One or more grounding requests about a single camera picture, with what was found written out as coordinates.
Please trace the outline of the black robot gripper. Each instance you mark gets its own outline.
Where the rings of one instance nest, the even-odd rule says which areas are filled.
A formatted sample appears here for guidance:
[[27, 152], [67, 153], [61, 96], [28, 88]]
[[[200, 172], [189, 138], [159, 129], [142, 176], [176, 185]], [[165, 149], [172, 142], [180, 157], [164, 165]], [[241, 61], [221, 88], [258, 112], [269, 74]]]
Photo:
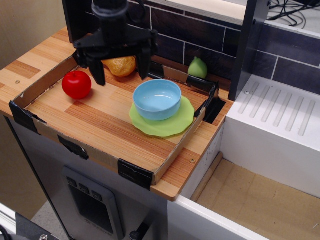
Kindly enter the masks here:
[[95, 82], [105, 86], [102, 60], [136, 56], [139, 76], [148, 77], [151, 58], [158, 50], [158, 32], [127, 24], [130, 17], [127, 0], [94, 0], [93, 14], [99, 20], [99, 28], [92, 35], [75, 41], [75, 55], [85, 60]]

